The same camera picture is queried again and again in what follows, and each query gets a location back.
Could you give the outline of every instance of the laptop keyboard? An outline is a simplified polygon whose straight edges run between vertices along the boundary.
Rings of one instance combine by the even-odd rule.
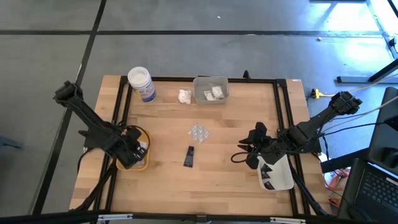
[[[359,192],[392,211],[398,212],[398,186],[389,182],[386,177],[378,176],[365,169]]]

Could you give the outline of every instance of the metal stand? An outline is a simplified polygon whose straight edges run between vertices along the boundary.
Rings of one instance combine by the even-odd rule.
[[[355,158],[367,160],[369,154],[369,148],[362,149],[356,152],[352,152],[345,156],[340,156],[329,161],[321,162],[321,168],[323,173],[331,172],[337,169],[344,169],[353,165]]]
[[[15,147],[15,148],[22,148],[22,144],[19,142],[16,142],[12,139],[0,136],[0,148],[2,148],[3,146],[11,146],[11,147]]]
[[[390,75],[392,72],[398,69],[398,59],[391,62],[389,65],[382,68],[376,74],[372,75],[371,77],[337,77],[338,83],[374,83],[382,78]],[[398,78],[390,78],[383,83],[388,84],[398,84]]]

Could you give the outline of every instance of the white container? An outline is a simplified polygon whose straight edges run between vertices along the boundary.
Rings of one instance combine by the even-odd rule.
[[[292,173],[290,171],[289,162],[287,160],[287,155],[280,158],[274,165],[270,165],[264,161],[264,159],[259,156],[259,166],[257,167],[257,175],[259,177],[260,186],[264,190],[266,189],[265,183],[270,182],[275,190],[288,190],[294,187],[294,181],[292,177]],[[261,167],[267,164],[268,167],[272,169],[272,171],[268,172],[269,179],[263,179],[261,177]]]
[[[150,103],[156,98],[154,83],[148,70],[144,67],[135,67],[127,74],[130,85],[138,91],[144,103]]]

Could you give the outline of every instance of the white jar with blue label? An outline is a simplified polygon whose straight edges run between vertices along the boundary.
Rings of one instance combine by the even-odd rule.
[[[127,75],[130,85],[141,96],[144,103],[150,103],[156,98],[154,83],[148,70],[144,67],[135,67]]]

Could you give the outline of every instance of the yellow bowl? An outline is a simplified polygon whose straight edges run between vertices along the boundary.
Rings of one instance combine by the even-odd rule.
[[[142,130],[139,129],[139,131],[141,132],[141,136],[139,136],[138,141],[146,142],[147,145],[149,145],[149,139],[150,139],[150,134],[149,134],[149,132],[146,131],[147,134],[148,134],[148,136],[149,136],[149,138],[148,138],[148,136],[147,136],[145,133],[143,133]],[[116,167],[117,167],[119,170],[125,170],[125,171],[141,171],[141,170],[144,170],[144,169],[146,169],[146,168],[148,167],[148,163],[149,163],[149,153],[150,153],[150,148],[148,148],[148,152],[147,152],[147,154],[146,154],[145,157],[144,157],[144,166],[143,166],[143,167],[136,167],[136,165],[134,165],[134,166],[132,166],[130,169],[126,169],[126,168],[124,168],[124,166],[120,163],[119,159],[116,161]]]

